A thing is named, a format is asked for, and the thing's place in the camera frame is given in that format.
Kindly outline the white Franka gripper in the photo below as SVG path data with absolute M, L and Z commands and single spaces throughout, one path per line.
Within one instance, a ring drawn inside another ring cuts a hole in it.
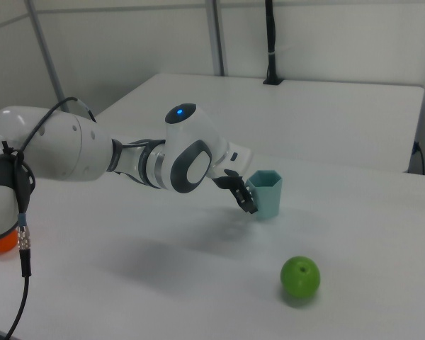
M 218 188 L 231 192 L 244 212 L 254 214 L 258 208 L 242 179 L 242 175 L 249 168 L 251 161 L 252 151 L 250 149 L 226 142 L 222 149 L 213 153 L 211 178 Z

